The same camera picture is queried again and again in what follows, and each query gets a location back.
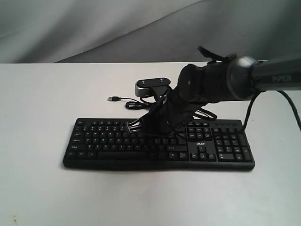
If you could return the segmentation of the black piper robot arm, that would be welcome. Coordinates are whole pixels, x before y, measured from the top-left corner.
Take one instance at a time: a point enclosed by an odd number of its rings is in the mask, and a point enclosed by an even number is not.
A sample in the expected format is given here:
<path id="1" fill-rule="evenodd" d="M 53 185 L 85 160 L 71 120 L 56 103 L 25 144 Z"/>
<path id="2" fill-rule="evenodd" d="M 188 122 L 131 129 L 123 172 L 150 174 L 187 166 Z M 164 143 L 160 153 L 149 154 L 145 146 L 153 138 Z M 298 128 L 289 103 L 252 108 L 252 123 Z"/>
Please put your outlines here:
<path id="1" fill-rule="evenodd" d="M 209 62 L 205 66 L 188 64 L 182 68 L 177 85 L 170 87 L 167 78 L 142 79 L 136 82 L 138 97 L 153 97 L 155 102 L 139 119 L 127 124 L 130 133 L 160 137 L 174 134 L 193 118 L 214 121 L 216 115 L 205 110 L 207 104 L 228 101 L 254 103 L 260 93 L 301 88 L 301 56 L 294 54 L 259 61 L 235 53 L 220 56 L 199 47 Z"/>

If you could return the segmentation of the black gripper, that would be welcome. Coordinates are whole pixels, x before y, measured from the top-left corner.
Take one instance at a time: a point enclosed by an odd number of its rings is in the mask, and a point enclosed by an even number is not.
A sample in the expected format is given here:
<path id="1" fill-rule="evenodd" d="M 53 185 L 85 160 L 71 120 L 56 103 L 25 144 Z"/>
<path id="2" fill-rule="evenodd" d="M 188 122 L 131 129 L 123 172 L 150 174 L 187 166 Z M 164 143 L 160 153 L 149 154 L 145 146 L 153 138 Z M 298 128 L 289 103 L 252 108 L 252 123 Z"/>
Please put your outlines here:
<path id="1" fill-rule="evenodd" d="M 160 100 L 147 114 L 127 124 L 130 134 L 163 136 L 186 123 L 200 109 L 200 103 L 187 102 L 177 94 L 169 94 Z"/>

